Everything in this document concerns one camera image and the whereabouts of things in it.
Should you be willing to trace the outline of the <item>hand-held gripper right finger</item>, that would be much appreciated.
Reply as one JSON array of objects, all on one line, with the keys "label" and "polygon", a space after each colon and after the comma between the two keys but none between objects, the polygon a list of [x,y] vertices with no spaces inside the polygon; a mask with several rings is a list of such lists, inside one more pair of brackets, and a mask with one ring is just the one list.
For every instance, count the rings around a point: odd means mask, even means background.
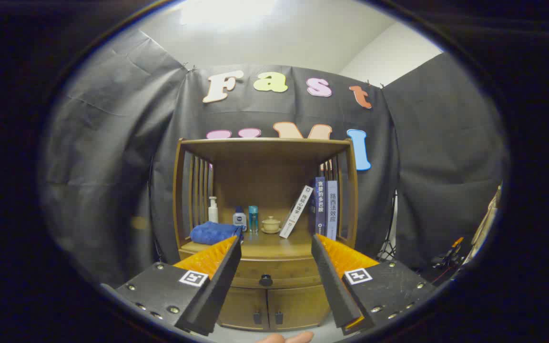
[{"label": "hand-held gripper right finger", "polygon": [[395,259],[377,262],[320,234],[312,237],[311,252],[334,322],[344,335],[385,330],[435,291]]}]

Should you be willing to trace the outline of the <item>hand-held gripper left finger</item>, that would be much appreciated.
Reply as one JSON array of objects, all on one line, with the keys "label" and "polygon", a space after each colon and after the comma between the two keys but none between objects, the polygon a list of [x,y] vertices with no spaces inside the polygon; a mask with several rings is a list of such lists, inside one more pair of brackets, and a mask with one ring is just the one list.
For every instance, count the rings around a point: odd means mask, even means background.
[{"label": "hand-held gripper left finger", "polygon": [[106,295],[135,317],[166,332],[214,331],[241,259],[241,238],[232,236],[175,264],[156,262]]}]

